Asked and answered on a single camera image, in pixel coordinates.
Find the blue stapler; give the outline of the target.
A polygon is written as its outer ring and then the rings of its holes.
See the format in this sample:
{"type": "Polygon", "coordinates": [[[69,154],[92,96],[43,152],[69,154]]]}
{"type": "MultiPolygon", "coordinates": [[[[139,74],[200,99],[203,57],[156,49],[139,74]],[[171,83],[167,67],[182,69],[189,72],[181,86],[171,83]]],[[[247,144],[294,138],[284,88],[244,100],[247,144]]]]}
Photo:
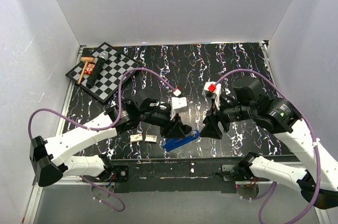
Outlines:
{"type": "Polygon", "coordinates": [[[190,134],[186,135],[185,138],[167,138],[163,144],[162,148],[165,149],[166,152],[170,152],[174,149],[177,149],[185,144],[188,144],[197,138],[199,138],[200,132],[198,130],[191,131],[190,134]]]}

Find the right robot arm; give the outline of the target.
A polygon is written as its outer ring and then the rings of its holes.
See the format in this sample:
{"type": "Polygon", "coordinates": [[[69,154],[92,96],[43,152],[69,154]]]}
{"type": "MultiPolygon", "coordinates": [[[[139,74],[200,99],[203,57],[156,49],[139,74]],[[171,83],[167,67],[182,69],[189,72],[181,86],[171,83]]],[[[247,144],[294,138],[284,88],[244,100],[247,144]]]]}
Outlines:
{"type": "Polygon", "coordinates": [[[232,85],[236,98],[221,92],[221,85],[206,82],[202,94],[213,101],[203,121],[200,137],[221,139],[232,122],[253,120],[282,141],[303,168],[275,163],[250,152],[223,176],[236,180],[263,178],[281,183],[310,202],[316,185],[320,186],[314,206],[319,209],[337,207],[337,161],[312,135],[300,112],[284,98],[269,98],[262,83],[252,77],[236,80],[232,85]]]}

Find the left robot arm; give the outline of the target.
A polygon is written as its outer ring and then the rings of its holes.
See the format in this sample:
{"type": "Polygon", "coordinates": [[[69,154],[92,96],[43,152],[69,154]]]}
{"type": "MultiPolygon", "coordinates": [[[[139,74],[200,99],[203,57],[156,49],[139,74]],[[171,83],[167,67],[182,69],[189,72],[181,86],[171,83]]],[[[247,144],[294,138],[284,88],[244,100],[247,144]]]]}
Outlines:
{"type": "Polygon", "coordinates": [[[78,156],[81,150],[98,144],[108,138],[136,128],[140,122],[160,127],[160,135],[165,138],[164,148],[171,151],[199,136],[191,126],[184,125],[179,116],[186,112],[187,99],[173,97],[169,103],[161,102],[145,94],[124,99],[121,106],[106,109],[105,112],[62,135],[44,139],[37,136],[31,140],[30,161],[40,187],[55,184],[66,176],[91,176],[106,182],[112,175],[122,177],[107,156],[78,156]]]}

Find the right staple box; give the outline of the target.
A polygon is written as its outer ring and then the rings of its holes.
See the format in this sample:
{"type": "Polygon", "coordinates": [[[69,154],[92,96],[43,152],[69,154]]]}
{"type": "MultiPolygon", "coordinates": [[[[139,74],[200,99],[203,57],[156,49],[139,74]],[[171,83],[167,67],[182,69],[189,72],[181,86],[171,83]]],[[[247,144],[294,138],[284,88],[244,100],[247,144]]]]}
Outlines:
{"type": "Polygon", "coordinates": [[[156,143],[157,142],[157,136],[156,135],[146,135],[145,136],[145,142],[149,143],[156,143]]]}

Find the staple box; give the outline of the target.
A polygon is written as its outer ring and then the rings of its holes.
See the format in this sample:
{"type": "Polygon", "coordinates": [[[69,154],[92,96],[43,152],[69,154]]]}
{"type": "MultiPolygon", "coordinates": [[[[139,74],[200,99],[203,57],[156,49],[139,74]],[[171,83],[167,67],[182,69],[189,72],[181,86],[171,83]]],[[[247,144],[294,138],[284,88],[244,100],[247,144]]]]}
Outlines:
{"type": "Polygon", "coordinates": [[[145,142],[149,143],[156,143],[157,142],[157,136],[156,135],[146,135],[145,136],[145,142]]]}
{"type": "Polygon", "coordinates": [[[142,142],[142,141],[143,141],[143,135],[142,134],[130,135],[130,142],[131,143],[137,143],[137,142],[142,142]]]}

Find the left staple box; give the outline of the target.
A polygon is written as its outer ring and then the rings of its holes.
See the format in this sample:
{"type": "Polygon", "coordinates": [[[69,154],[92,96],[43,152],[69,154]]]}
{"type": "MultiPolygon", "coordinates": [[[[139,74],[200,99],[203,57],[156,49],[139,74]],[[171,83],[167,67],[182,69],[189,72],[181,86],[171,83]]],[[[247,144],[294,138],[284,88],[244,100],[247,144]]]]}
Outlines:
{"type": "Polygon", "coordinates": [[[131,143],[137,143],[137,142],[142,142],[142,141],[143,141],[143,135],[142,134],[130,135],[130,142],[131,143]]]}

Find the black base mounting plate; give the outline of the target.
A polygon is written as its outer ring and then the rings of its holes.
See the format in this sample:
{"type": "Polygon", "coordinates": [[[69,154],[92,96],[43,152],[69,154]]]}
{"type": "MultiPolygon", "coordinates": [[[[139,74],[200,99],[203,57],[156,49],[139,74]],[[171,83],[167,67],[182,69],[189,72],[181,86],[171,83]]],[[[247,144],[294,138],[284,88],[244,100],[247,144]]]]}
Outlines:
{"type": "Polygon", "coordinates": [[[226,181],[216,174],[223,171],[223,166],[228,170],[240,160],[240,157],[121,160],[105,158],[107,173],[92,181],[107,181],[110,173],[114,172],[116,193],[155,191],[236,193],[235,181],[226,181]]]}

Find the black microphone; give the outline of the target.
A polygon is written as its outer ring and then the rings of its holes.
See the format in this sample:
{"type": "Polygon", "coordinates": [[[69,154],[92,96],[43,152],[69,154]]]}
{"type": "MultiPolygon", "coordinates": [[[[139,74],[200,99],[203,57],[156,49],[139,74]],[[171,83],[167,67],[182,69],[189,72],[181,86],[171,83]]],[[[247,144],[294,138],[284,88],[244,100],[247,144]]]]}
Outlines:
{"type": "Polygon", "coordinates": [[[93,72],[91,73],[91,75],[87,79],[87,83],[86,83],[87,88],[90,89],[95,85],[97,77],[99,76],[99,74],[100,74],[105,62],[107,61],[108,57],[109,57],[109,55],[108,55],[108,52],[106,52],[106,51],[101,52],[98,55],[95,67],[93,69],[93,72]]]}

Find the red toy block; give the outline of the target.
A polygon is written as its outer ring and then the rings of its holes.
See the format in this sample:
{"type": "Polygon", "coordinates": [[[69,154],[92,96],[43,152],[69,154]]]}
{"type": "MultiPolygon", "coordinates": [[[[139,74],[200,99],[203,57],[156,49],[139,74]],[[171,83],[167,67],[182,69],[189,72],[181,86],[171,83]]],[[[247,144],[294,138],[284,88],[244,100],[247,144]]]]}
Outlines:
{"type": "Polygon", "coordinates": [[[84,69],[84,74],[90,75],[92,74],[93,70],[95,68],[94,63],[88,63],[84,69]]]}

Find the wooden mallet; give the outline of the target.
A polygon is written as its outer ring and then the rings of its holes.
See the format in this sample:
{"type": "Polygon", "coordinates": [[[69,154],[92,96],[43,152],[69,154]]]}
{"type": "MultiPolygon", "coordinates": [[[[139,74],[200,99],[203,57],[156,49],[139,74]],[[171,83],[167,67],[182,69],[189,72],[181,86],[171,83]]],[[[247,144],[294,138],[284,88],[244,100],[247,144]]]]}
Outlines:
{"type": "Polygon", "coordinates": [[[95,59],[91,58],[91,57],[82,57],[81,58],[81,62],[84,62],[84,66],[82,68],[82,72],[81,72],[81,75],[79,77],[78,84],[81,84],[81,80],[83,78],[83,75],[85,73],[85,69],[86,69],[88,63],[94,63],[94,61],[95,61],[95,59]]]}

